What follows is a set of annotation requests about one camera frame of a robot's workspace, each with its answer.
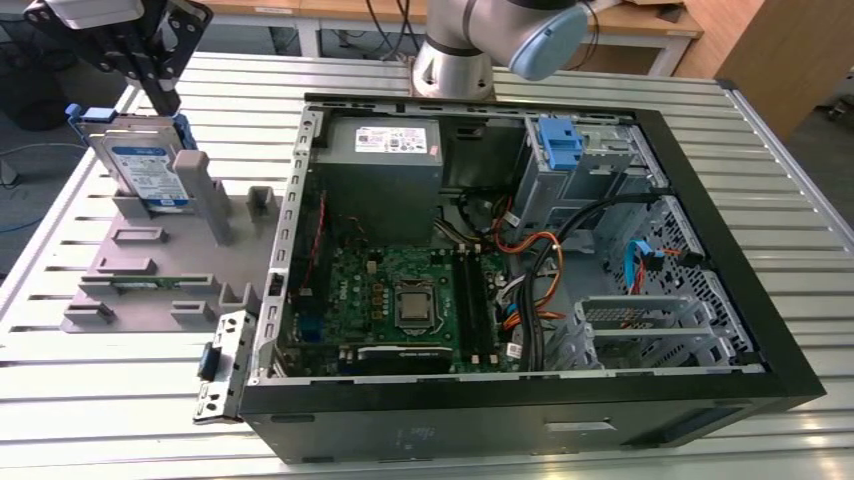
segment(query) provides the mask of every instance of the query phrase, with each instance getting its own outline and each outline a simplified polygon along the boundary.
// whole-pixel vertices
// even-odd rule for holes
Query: green circuit board
[[[453,255],[450,249],[436,248],[340,249],[333,261],[324,342],[449,347],[454,350],[457,372],[502,371],[501,360],[498,364],[476,365],[461,358]],[[494,279],[504,272],[505,261],[493,253],[481,254],[480,260],[492,298]],[[432,328],[405,329],[397,325],[402,288],[433,292],[436,320]],[[492,335],[496,341],[496,330]]]

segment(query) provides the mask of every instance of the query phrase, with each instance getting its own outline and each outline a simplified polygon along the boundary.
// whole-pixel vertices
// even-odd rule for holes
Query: motherboard
[[[421,355],[414,365],[426,368],[424,356],[436,356],[450,372],[505,371],[493,307],[506,284],[501,254],[356,247],[338,248],[332,262],[326,314],[298,322],[314,375],[357,374],[349,367],[373,359],[382,373],[393,355],[396,368],[401,356]]]

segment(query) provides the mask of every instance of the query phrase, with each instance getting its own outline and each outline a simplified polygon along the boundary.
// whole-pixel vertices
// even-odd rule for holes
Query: blue drive bracket
[[[83,142],[89,145],[90,142],[78,124],[81,122],[113,123],[113,121],[119,116],[119,112],[117,112],[117,110],[113,108],[98,107],[87,108],[85,112],[83,107],[77,103],[73,103],[71,105],[69,105],[69,107],[66,107],[66,115],[69,115],[69,125],[77,132]],[[173,116],[173,120],[175,122],[175,131],[178,132],[178,138],[182,139],[185,149],[199,150],[197,139],[194,138],[193,131],[190,130],[190,121],[187,120],[187,116],[183,113],[177,113]]]
[[[540,140],[553,170],[573,171],[585,153],[585,140],[569,118],[541,118]]]
[[[197,139],[193,137],[193,131],[190,130],[190,121],[183,113],[177,113],[173,116],[175,120],[175,130],[178,131],[178,137],[182,139],[186,150],[199,150],[197,145]]]

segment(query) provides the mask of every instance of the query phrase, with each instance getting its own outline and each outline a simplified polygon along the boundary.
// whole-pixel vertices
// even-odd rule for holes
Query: open computer chassis
[[[642,132],[669,181],[707,268],[720,279],[759,368],[704,375],[516,372],[350,378],[284,378],[277,338],[289,317],[282,288],[292,268],[297,219],[316,142],[336,116],[544,114],[621,118]],[[672,447],[740,419],[783,411],[825,391],[745,258],[662,115],[572,105],[309,95],[281,209],[259,318],[225,316],[218,359],[209,362],[197,423],[247,421],[286,462],[421,460]]]

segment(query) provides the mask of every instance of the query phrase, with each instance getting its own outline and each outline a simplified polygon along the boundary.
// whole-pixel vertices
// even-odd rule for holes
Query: power supply label
[[[428,153],[428,129],[361,127],[357,130],[360,153]]]
[[[113,153],[122,176],[149,205],[187,205],[190,197],[178,174],[170,169],[171,159],[163,148],[113,147]]]

